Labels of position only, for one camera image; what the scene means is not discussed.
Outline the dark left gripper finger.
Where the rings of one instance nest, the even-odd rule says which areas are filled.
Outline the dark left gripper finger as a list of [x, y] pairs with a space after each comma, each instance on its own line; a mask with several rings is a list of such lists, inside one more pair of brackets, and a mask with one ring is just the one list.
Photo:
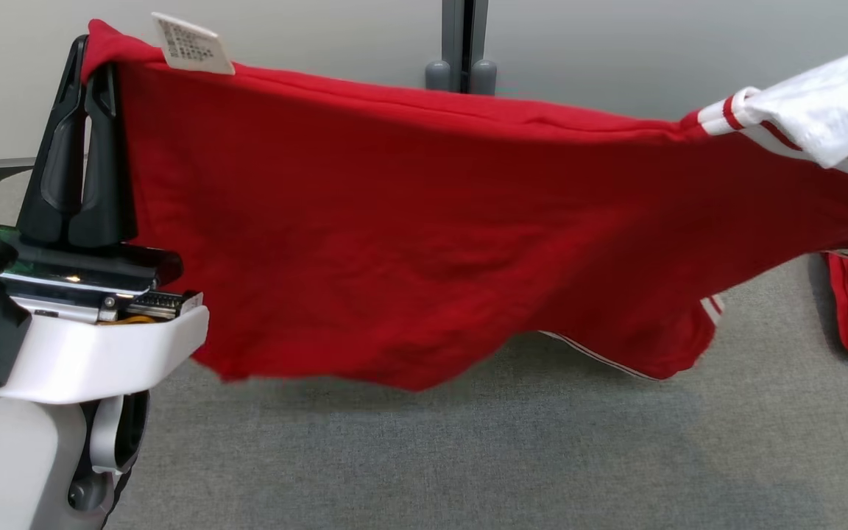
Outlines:
[[85, 81], [88, 36], [74, 39], [43, 140], [21, 203], [18, 230], [36, 244], [64, 244], [68, 224], [80, 212], [84, 182]]
[[90, 76], [85, 113], [91, 122], [90, 147], [68, 242], [81, 248], [123, 244], [137, 238], [138, 226], [116, 64], [104, 64]]

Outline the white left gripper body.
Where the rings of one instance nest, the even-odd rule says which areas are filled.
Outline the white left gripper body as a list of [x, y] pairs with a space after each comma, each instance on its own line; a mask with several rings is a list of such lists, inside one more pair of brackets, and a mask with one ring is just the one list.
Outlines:
[[184, 272], [175, 252], [37, 246], [6, 225], [0, 241], [19, 254], [0, 279], [32, 316], [0, 397], [70, 405], [131, 395], [158, 385], [205, 343], [202, 293], [164, 291]]

